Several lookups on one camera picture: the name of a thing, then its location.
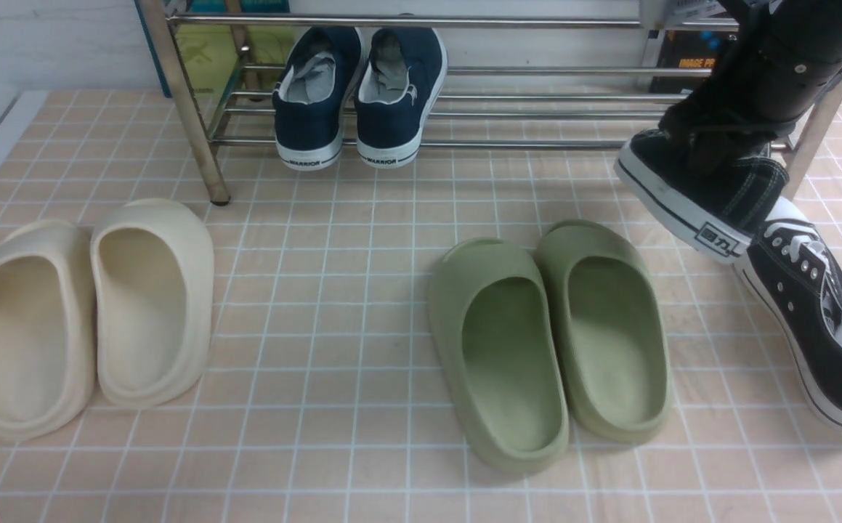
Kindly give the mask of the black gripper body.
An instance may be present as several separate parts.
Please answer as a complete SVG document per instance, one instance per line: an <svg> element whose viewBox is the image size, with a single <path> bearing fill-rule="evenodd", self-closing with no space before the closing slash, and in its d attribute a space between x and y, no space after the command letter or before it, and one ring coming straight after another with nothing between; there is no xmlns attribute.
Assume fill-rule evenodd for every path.
<svg viewBox="0 0 842 523"><path fill-rule="evenodd" d="M659 129L693 174L712 174L792 129L841 71L842 32L752 29Z"/></svg>

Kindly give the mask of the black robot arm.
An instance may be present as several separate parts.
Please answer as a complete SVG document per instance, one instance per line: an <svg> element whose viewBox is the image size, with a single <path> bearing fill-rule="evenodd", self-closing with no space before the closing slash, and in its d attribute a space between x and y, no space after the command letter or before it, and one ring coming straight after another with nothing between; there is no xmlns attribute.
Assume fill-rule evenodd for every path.
<svg viewBox="0 0 842 523"><path fill-rule="evenodd" d="M792 131L842 79L842 1L724 1L737 21L702 85L660 130L695 176Z"/></svg>

